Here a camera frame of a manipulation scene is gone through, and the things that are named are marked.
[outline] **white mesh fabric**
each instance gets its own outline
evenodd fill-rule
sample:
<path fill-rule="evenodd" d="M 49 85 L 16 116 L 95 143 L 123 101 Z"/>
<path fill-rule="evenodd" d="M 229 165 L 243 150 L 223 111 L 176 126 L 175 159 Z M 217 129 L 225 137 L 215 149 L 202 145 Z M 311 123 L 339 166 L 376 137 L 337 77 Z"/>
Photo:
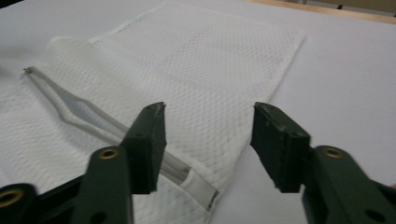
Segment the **white mesh fabric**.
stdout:
<path fill-rule="evenodd" d="M 104 135 L 119 131 L 104 128 L 106 122 L 92 127 L 101 122 L 95 111 L 65 97 L 84 99 L 121 130 L 144 106 L 164 101 L 166 150 L 222 192 L 250 139 L 254 103 L 269 100 L 303 38 L 273 25 L 166 3 L 89 41 L 55 38 L 35 68 L 59 87 L 47 94 L 64 100 L 64 119 Z M 0 169 L 11 182 L 35 183 L 45 191 L 82 174 L 89 154 L 106 143 L 61 122 L 50 102 L 32 90 L 22 82 L 0 98 L 1 125 L 13 126 L 0 134 L 7 146 L 1 148 Z M 163 176 L 158 190 L 134 196 L 137 223 L 208 221 L 206 208 Z"/>

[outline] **white tabletop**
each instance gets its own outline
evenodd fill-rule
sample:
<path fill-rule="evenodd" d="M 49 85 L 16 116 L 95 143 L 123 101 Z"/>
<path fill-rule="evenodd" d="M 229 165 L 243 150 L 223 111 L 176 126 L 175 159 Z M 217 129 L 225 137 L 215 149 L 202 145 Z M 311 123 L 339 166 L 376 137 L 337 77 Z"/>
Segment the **white tabletop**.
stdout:
<path fill-rule="evenodd" d="M 396 183 L 396 25 L 234 0 L 179 0 L 306 32 L 271 100 L 312 135 L 353 155 L 373 180 Z M 25 0 L 0 9 L 0 89 L 54 36 L 90 38 L 161 0 Z M 212 223 L 306 223 L 299 194 L 281 194 L 254 150 L 243 151 Z"/>

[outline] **brass screw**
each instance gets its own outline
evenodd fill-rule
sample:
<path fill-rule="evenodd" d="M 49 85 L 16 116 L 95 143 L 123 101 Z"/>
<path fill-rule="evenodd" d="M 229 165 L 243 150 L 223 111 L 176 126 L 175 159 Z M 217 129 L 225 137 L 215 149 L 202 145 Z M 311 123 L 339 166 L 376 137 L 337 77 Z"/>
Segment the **brass screw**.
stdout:
<path fill-rule="evenodd" d="M 328 156 L 328 157 L 332 157 L 335 159 L 341 159 L 344 157 L 343 153 L 340 150 L 338 150 L 336 148 L 331 148 L 331 147 L 325 148 L 324 154 L 326 154 L 326 156 Z"/>
<path fill-rule="evenodd" d="M 109 160 L 115 158 L 118 155 L 119 152 L 116 149 L 107 149 L 99 154 L 99 158 L 102 160 Z"/>
<path fill-rule="evenodd" d="M 23 196 L 23 190 L 21 189 L 9 189 L 4 192 L 0 192 L 0 208 L 7 207 L 19 201 Z"/>

